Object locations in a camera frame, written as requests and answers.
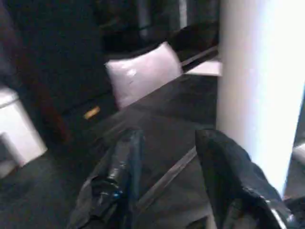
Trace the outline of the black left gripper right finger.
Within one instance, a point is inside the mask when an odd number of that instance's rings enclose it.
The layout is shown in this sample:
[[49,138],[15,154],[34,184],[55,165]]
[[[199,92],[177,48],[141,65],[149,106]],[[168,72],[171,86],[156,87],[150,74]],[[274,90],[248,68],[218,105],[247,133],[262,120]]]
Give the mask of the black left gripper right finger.
[[261,168],[234,140],[218,130],[195,131],[205,190],[219,229],[232,229],[245,216],[252,228],[295,229],[297,220]]

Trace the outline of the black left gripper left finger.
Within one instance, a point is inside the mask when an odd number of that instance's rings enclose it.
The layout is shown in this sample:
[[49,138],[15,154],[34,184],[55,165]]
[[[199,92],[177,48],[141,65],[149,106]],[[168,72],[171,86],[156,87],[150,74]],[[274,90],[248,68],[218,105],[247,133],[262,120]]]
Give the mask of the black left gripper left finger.
[[111,141],[80,189],[68,229],[134,228],[143,148],[141,129],[125,129]]

